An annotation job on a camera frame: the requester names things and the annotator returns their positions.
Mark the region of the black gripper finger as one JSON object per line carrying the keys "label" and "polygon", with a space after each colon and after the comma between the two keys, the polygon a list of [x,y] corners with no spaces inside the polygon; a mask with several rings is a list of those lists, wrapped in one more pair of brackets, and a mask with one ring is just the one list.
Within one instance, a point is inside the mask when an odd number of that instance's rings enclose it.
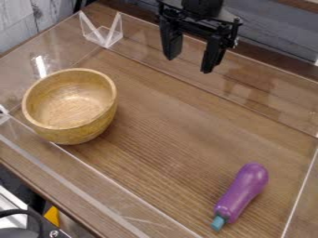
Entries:
{"label": "black gripper finger", "polygon": [[174,60],[182,53],[183,32],[179,23],[165,17],[159,18],[163,53],[169,60]]}
{"label": "black gripper finger", "polygon": [[211,73],[221,64],[226,46],[219,35],[213,35],[207,39],[206,50],[203,53],[202,72]]}

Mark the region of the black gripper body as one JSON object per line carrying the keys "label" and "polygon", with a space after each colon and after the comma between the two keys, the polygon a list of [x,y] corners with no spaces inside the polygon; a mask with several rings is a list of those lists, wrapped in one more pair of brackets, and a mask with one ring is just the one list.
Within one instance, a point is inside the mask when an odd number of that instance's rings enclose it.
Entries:
{"label": "black gripper body", "polygon": [[209,39],[221,37],[226,47],[239,41],[242,20],[225,7],[225,0],[157,0],[162,37],[166,41],[190,33]]}

